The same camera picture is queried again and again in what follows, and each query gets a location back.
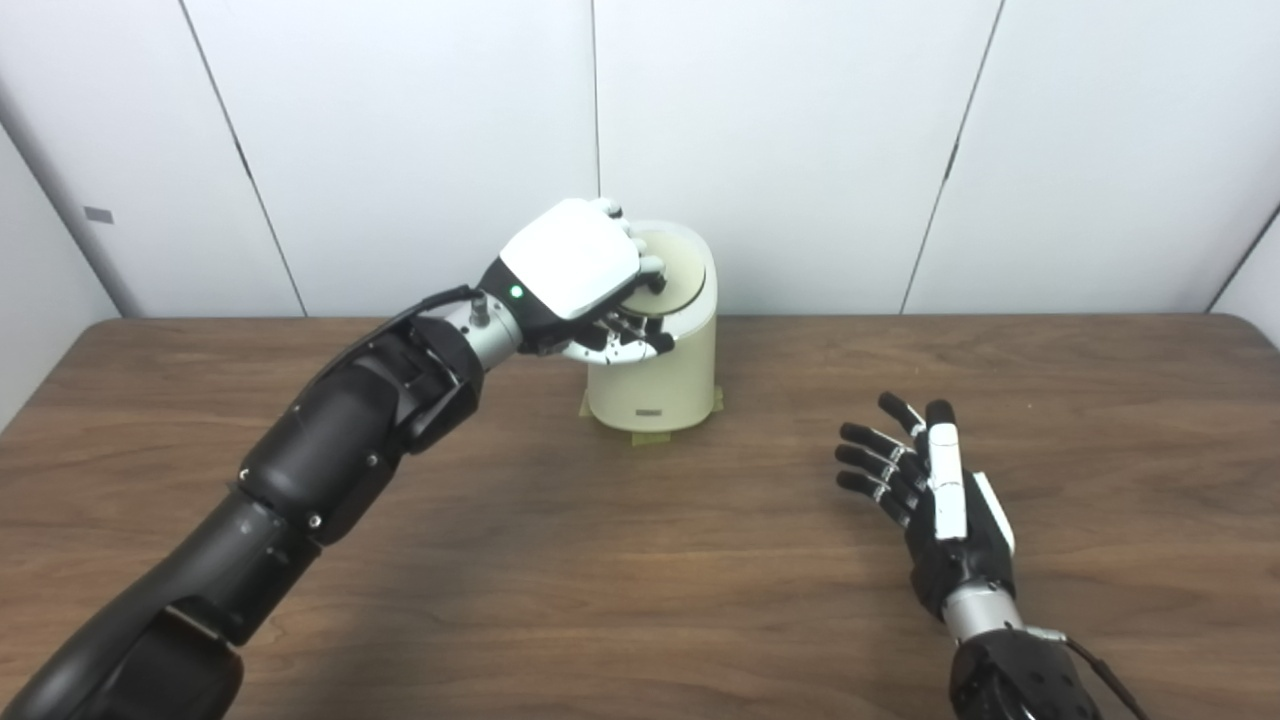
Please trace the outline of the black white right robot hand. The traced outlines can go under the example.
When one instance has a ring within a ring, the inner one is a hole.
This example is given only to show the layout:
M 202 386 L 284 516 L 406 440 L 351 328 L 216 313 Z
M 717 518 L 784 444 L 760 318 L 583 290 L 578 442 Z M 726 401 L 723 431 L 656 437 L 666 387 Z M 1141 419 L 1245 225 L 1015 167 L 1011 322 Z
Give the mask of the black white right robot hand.
M 872 501 L 902 529 L 919 603 L 942 618 L 951 596 L 969 585 L 1014 598 L 1012 528 L 989 480 L 964 462 L 951 402 L 937 398 L 919 411 L 886 391 L 877 404 L 908 438 L 844 423 L 836 483 Z

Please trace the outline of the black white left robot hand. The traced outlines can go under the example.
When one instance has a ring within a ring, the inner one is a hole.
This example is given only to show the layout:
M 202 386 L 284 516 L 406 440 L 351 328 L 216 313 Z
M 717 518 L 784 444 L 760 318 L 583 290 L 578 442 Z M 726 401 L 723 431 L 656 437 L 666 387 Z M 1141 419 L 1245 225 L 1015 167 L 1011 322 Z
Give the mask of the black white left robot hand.
M 477 355 L 486 368 L 515 354 L 598 365 L 659 357 L 675 337 L 621 313 L 639 290 L 666 286 L 666 260 L 634 237 L 617 202 L 566 199 L 517 232 L 479 281 L 502 332 Z

